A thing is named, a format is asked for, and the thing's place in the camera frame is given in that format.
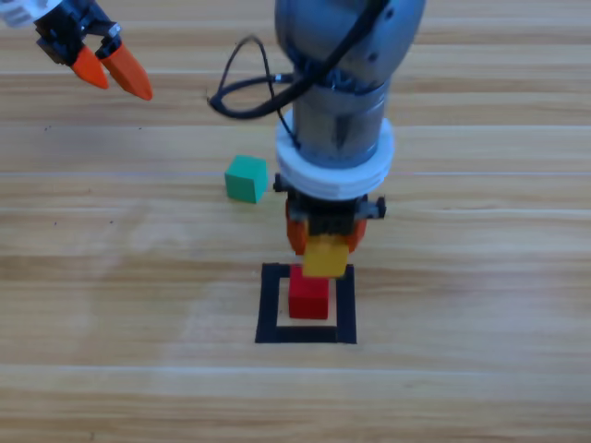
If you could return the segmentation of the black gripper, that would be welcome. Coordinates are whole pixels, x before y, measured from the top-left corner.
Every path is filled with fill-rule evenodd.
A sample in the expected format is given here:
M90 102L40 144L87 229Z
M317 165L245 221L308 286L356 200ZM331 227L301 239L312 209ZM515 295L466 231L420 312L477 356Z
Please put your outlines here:
M363 240L369 220L382 220L386 215L385 196L370 200L368 195L328 200L314 198L297 190L280 174L274 176L273 190L286 194L286 234L296 254L304 254L308 235L342 235L350 252Z
M61 1L35 21L35 29L40 35L37 44L56 64L71 67L83 81L99 89L108 89L104 65L123 90L144 101L152 99L146 70L121 43L120 25L112 21L96 1ZM103 38L95 53L84 44L89 34Z

